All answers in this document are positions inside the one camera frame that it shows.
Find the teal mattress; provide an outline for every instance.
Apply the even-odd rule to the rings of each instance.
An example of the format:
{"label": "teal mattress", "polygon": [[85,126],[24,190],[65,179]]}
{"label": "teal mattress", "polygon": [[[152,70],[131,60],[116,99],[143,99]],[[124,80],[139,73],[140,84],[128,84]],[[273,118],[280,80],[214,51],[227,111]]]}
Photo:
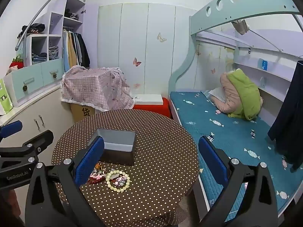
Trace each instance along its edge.
{"label": "teal mattress", "polygon": [[[216,114],[217,108],[197,92],[171,92],[170,98],[177,110],[182,126],[198,145],[203,135],[212,135],[213,145],[224,150],[227,156],[239,159],[243,164],[256,166],[265,162],[272,176],[276,191],[278,210],[288,203],[303,180],[303,168],[290,172],[280,154],[275,153],[274,145],[267,139],[269,125],[259,117],[254,121],[230,118],[224,113]],[[222,191],[222,186],[214,180],[203,157],[198,152],[200,177],[210,207]],[[235,217],[245,193],[242,184],[237,200],[226,220]]]}

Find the red cushion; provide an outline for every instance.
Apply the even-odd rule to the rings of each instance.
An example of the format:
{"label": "red cushion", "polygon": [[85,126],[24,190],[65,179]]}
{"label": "red cushion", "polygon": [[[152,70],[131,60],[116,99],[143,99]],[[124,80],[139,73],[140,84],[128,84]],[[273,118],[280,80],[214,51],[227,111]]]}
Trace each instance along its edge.
{"label": "red cushion", "polygon": [[151,111],[171,118],[172,114],[169,110],[169,101],[164,97],[162,97],[162,100],[163,100],[163,105],[134,105],[134,109]]}

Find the brown tablecloth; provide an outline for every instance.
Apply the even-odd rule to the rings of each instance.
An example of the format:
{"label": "brown tablecloth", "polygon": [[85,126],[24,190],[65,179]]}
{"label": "brown tablecloth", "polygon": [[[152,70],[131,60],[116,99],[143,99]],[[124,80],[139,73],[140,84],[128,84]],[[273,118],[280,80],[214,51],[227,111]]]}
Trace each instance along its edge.
{"label": "brown tablecloth", "polygon": [[[52,164],[72,158],[97,128],[136,132],[134,166],[101,163],[108,171],[123,170],[130,187],[117,193],[105,181],[81,186],[102,221],[114,226],[165,226],[184,220],[178,203],[196,181],[197,149],[187,131],[174,120],[144,110],[114,110],[88,117],[69,128],[58,141]],[[65,195],[57,184],[61,200]]]}

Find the bead bracelet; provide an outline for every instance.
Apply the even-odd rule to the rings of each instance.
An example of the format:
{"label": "bead bracelet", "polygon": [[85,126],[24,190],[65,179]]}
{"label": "bead bracelet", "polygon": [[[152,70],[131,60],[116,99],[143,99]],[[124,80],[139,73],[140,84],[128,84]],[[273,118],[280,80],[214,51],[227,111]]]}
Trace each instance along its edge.
{"label": "bead bracelet", "polygon": [[[111,185],[110,180],[111,180],[111,176],[112,176],[113,174],[120,174],[120,175],[123,175],[123,176],[125,176],[125,177],[127,178],[126,185],[125,185],[122,189],[117,189],[116,186],[113,187],[113,186]],[[131,179],[131,178],[129,177],[128,174],[126,174],[125,172],[119,171],[119,170],[114,170],[114,171],[111,171],[111,172],[107,173],[107,174],[106,174],[106,178],[105,178],[106,183],[107,183],[107,187],[109,187],[109,188],[110,188],[111,190],[113,190],[113,191],[116,191],[117,193],[123,192],[123,191],[125,191],[127,188],[129,188],[129,184],[130,184],[130,182],[131,182],[130,179]]]}

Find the loft bed frame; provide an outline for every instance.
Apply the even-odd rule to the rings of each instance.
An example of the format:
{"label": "loft bed frame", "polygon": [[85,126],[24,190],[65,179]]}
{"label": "loft bed frame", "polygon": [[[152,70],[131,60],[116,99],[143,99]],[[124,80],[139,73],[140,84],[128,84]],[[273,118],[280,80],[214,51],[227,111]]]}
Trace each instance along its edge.
{"label": "loft bed frame", "polygon": [[[219,3],[223,2],[223,7],[219,7]],[[200,9],[193,16],[189,17],[189,47],[187,56],[182,65],[172,73],[169,79],[169,91],[176,91],[176,82],[183,76],[189,69],[195,56],[195,49],[197,41],[204,41],[213,43],[225,47],[235,49],[234,51],[234,63],[238,66],[245,66],[260,70],[261,76],[267,76],[271,78],[279,78],[284,83],[284,90],[290,85],[294,69],[281,65],[277,62],[268,61],[268,71],[257,68],[257,61],[250,57],[239,56],[239,48],[259,48],[269,51],[278,51],[281,54],[288,54],[296,56],[298,59],[303,56],[303,49],[300,45],[303,45],[303,33],[286,30],[258,30],[259,34],[263,34],[267,39],[275,42],[274,47],[271,43],[265,39],[260,39],[252,33],[240,35],[235,30],[226,31],[225,33],[211,30],[214,27],[230,23],[235,20],[251,18],[255,16],[270,15],[270,14],[291,14],[298,23],[300,29],[303,31],[303,18],[300,15],[300,11],[293,2],[293,0],[213,0],[202,9]],[[283,41],[296,41],[292,45],[286,45],[283,42],[277,42],[277,35],[283,38]],[[276,94],[274,91],[263,89],[272,96],[276,97],[280,101],[284,101],[285,93],[279,92]],[[182,90],[182,91],[199,91],[200,90]],[[177,110],[171,100],[169,100],[172,116],[174,120],[181,124],[178,117]],[[206,193],[201,181],[200,176],[193,186],[193,191],[196,198],[197,208],[199,212],[200,220],[210,210],[210,206],[206,197]],[[300,184],[298,190],[289,198],[287,204],[280,209],[278,213],[279,222],[281,223],[284,219],[283,212],[294,200],[295,203],[299,201],[303,192],[303,182]]]}

